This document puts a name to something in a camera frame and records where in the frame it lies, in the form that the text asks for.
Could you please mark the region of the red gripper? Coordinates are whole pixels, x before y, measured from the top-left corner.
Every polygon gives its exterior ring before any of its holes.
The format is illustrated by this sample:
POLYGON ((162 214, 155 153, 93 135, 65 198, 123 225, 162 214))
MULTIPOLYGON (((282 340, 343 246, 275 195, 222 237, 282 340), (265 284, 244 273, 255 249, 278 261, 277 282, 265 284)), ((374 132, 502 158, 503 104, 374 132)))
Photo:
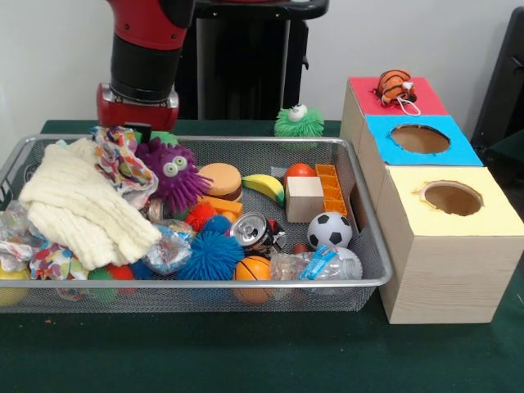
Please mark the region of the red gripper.
MULTIPOLYGON (((109 84, 97 87, 97 118, 100 125, 147 125, 152 130, 171 130, 178 119, 179 97, 171 89, 166 100, 144 103, 130 101, 113 92, 109 84)), ((141 143, 149 143, 151 130, 140 131, 141 143)))

